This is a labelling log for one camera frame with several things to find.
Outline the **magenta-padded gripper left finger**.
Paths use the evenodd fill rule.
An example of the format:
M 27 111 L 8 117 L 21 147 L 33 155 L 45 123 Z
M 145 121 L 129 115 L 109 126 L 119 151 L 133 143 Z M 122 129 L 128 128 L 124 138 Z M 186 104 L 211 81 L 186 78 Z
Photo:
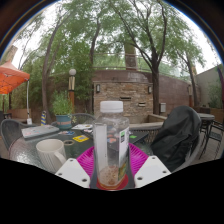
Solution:
M 93 172 L 94 148 L 91 147 L 77 158 L 69 158 L 56 172 L 56 176 L 83 188 L 89 188 Z

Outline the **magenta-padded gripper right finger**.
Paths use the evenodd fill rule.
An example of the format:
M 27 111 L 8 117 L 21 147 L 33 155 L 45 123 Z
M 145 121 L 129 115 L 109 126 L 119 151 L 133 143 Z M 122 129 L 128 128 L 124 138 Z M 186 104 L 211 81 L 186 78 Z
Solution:
M 130 168 L 136 188 L 141 188 L 171 174 L 157 156 L 148 156 L 134 144 L 129 144 L 129 151 Z

